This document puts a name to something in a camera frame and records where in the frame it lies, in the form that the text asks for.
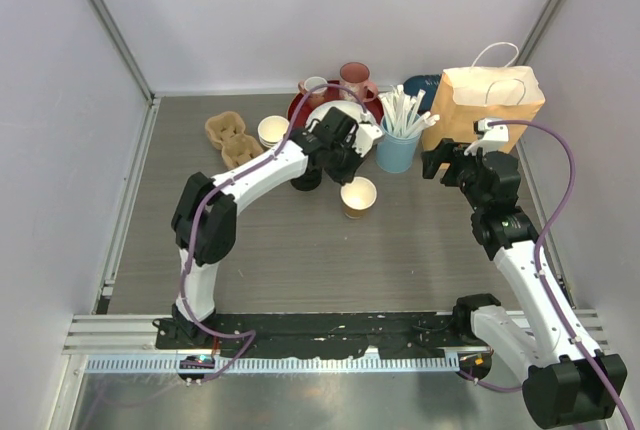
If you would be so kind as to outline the stack of black lids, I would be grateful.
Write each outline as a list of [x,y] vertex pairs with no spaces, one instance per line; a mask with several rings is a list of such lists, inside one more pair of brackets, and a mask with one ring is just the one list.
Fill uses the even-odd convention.
[[322,173],[320,171],[307,172],[300,177],[290,180],[291,186],[301,192],[309,192],[315,190],[322,181]]

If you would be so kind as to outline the stack of paper cups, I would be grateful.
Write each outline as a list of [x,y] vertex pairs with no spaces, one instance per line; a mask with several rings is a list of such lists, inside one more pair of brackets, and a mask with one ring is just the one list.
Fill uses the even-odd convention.
[[260,143],[271,148],[282,140],[289,127],[289,121],[282,116],[272,115],[260,121],[257,132]]

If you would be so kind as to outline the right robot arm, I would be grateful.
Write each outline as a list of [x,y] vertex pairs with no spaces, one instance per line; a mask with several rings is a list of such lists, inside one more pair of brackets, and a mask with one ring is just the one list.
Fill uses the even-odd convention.
[[610,418],[627,368],[605,354],[574,314],[554,279],[538,233],[518,206],[518,161],[500,151],[468,152],[451,139],[421,155],[423,176],[447,169],[441,182],[456,187],[473,209],[472,233],[506,278],[525,318],[517,325],[490,294],[457,300],[451,330],[457,341],[488,344],[521,383],[526,408],[543,429]]

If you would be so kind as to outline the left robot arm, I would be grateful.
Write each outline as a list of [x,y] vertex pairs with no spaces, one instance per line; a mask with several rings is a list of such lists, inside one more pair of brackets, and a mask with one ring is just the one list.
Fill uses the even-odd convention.
[[187,346],[200,349],[220,335],[208,318],[215,312],[218,267],[235,245],[243,210],[289,181],[302,191],[316,188],[323,175],[340,185],[352,182],[382,136],[363,109],[354,117],[333,103],[320,119],[289,129],[276,146],[236,169],[189,177],[171,221],[182,266],[174,319]]

